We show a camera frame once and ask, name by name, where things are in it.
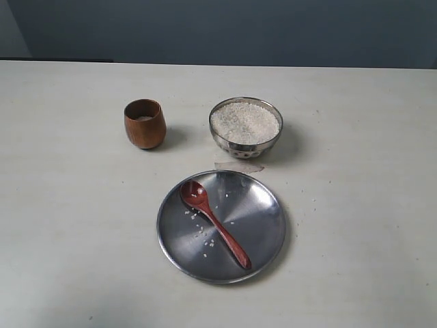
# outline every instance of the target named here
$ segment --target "plate rim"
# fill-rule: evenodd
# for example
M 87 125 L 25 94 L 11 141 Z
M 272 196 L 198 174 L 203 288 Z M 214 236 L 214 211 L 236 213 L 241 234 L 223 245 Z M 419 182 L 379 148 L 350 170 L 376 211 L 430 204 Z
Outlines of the plate rim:
M 278 207 L 279 207 L 279 209 L 280 209 L 280 211 L 281 211 L 281 218 L 282 218 L 282 221 L 283 221 L 283 225 L 284 225 L 284 229 L 283 229 L 283 231 L 282 231 L 282 233 L 281 233 L 281 235 L 279 236 L 279 238 L 281 239 L 281 242 L 280 242 L 280 245 L 279 245 L 279 247 L 278 247 L 278 249 L 276 250 L 276 252 L 273 254 L 273 256 L 271 257 L 271 259 L 269 259 L 269 261 L 267 261 L 267 263 L 266 264 L 264 264 L 263 266 L 261 266 L 258 270 L 256 270 L 256 271 L 253 271 L 253 272 L 251 272 L 251 273 L 249 273 L 249 274 L 247 274 L 247 275 L 243 275 L 242 277 L 239 277 L 239 278 L 234 278 L 234 279 L 224 279 L 224 280 L 217 280 L 217 279 L 208 279 L 208 278 L 204 278 L 204 277 L 200 277 L 200 276 L 198 276 L 198 275 L 195 275 L 195 274 L 193 274 L 193 273 L 191 273 L 190 271 L 188 271 L 187 269 L 185 269 L 185 268 L 183 268 L 182 266 L 180 266 L 172 257 L 171 257 L 171 255 L 169 254 L 169 252 L 167 251 L 167 249 L 165 248 L 165 246 L 164 246 L 164 243 L 163 243 L 163 238 L 162 238 L 162 236 L 161 236 L 161 233 L 160 233 L 160 220 L 161 220 L 161 217 L 162 217 L 162 211 L 163 211 L 163 208 L 164 208 L 164 205 L 166 204 L 166 202 L 167 202 L 167 200 L 169 199 L 169 197 L 171 196 L 171 195 L 173 195 L 173 192 L 177 189 L 177 188 L 179 188 L 180 187 L 180 185 L 182 185 L 183 183 L 185 183 L 186 181 L 188 181 L 188 180 L 190 180 L 190 179 L 193 179 L 193 178 L 196 178 L 196 177 L 198 177 L 198 176 L 202 176 L 202 175 L 205 175 L 205 174 L 211 174 L 211 173 L 220 173 L 220 172 L 225 172 L 225 173 L 233 173 L 233 174 L 236 174 L 236 175 L 238 175 L 238 176 L 244 176 L 244 177 L 246 177 L 246 178 L 249 178 L 249 179 L 251 179 L 251 180 L 253 180 L 254 182 L 256 182 L 259 186 L 261 186 L 265 191 L 267 191 L 267 193 L 269 193 L 270 194 L 270 196 L 272 197 L 272 199 L 278 204 Z M 244 281 L 244 280 L 247 280 L 247 279 L 249 279 L 249 278 L 252 278 L 253 276 L 255 276 L 255 275 L 257 275 L 258 273 L 260 273 L 260 272 L 262 272 L 264 269 L 266 269 L 273 261 L 274 261 L 274 259 L 278 256 L 278 254 L 279 254 L 279 252 L 281 251 L 281 249 L 282 249 L 282 247 L 283 247 L 283 244 L 284 244 L 284 242 L 285 242 L 285 235 L 286 235 L 286 232 L 287 232 L 287 219 L 286 219 L 286 217 L 285 217 L 285 211 L 284 211 L 284 209 L 283 209 L 283 207 L 282 207 L 282 205 L 281 205 L 281 203 L 280 203 L 280 201 L 279 201 L 279 199 L 275 196 L 275 194 L 265 185 L 265 184 L 263 184 L 262 182 L 260 182 L 258 179 L 256 179 L 256 178 L 254 178 L 254 177 L 252 177 L 252 176 L 250 176 L 250 175 L 248 175 L 248 174 L 244 174 L 244 173 L 242 173 L 242 172 L 238 172 L 238 171 L 232 171 L 232 170 L 230 170 L 230 169 L 211 169 L 211 170 L 208 170 L 208 171 L 204 171 L 204 172 L 199 172 L 199 173 L 196 173 L 196 174 L 193 174 L 192 176 L 189 176 L 188 178 L 185 178 L 185 179 L 183 179 L 182 181 L 180 181 L 180 182 L 178 182 L 167 194 L 166 194 L 166 196 L 164 197 L 164 199 L 163 199 L 163 201 L 161 202 L 161 205 L 159 206 L 159 211 L 158 211 L 158 215 L 157 215 L 157 218 L 156 218 L 156 232 L 157 232 L 157 235 L 158 235 L 158 241 L 159 241 L 159 245 L 160 245 L 160 247 L 161 247 L 161 249 L 162 249 L 162 251 L 164 252 L 164 255 L 167 257 L 167 259 L 176 267 L 176 268 L 178 268 L 179 270 L 181 270 L 183 273 L 185 273 L 186 275 L 188 275 L 188 276 L 190 276 L 190 277 L 192 277 L 192 278 L 195 278 L 195 279 L 198 279 L 198 280 L 200 280 L 200 281 L 202 281 L 202 282 L 207 282 L 207 283 L 210 283 L 210 284 L 234 284 L 234 283 L 236 283 L 236 282 L 242 282 L 242 281 Z

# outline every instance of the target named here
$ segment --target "spoon handle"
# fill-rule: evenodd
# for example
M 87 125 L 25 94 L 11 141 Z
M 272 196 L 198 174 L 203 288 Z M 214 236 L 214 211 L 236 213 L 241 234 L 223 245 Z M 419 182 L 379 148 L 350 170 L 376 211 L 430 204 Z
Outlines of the spoon handle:
M 214 216 L 212 211 L 208 208 L 202 208 L 203 213 L 208 217 L 208 219 L 215 225 L 216 229 L 222 236 L 223 240 L 226 242 L 227 246 L 231 249 L 232 253 L 237 258 L 238 262 L 245 269 L 250 269 L 252 267 L 251 260 L 247 256 L 243 248 L 238 244 L 235 238 L 222 226 L 220 221 Z

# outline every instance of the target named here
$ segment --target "gray wall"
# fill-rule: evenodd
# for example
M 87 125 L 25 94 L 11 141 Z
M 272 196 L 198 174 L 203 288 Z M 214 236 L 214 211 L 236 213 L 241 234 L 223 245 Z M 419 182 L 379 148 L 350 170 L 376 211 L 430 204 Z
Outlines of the gray wall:
M 0 57 L 30 57 L 9 4 L 0 0 Z
M 429 68 L 437 0 L 10 0 L 34 57 Z

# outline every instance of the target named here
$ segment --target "wooden cup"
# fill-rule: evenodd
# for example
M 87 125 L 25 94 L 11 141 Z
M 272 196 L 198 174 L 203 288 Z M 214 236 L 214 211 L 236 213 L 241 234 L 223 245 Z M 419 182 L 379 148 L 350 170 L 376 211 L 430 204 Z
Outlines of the wooden cup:
M 141 149 L 159 146 L 167 132 L 161 106 L 150 99 L 135 100 L 126 106 L 124 126 L 130 142 Z

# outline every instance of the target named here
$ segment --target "white table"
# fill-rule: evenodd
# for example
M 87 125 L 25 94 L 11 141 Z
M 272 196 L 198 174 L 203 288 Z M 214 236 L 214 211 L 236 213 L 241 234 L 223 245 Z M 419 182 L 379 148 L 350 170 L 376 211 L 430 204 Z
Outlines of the white table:
M 156 213 L 233 161 L 208 114 L 241 95 L 283 114 L 252 176 L 292 232 L 263 275 L 211 286 L 166 259 Z M 156 151 L 126 138 L 138 98 L 163 106 Z M 431 70 L 1 61 L 0 327 L 435 327 L 436 104 Z

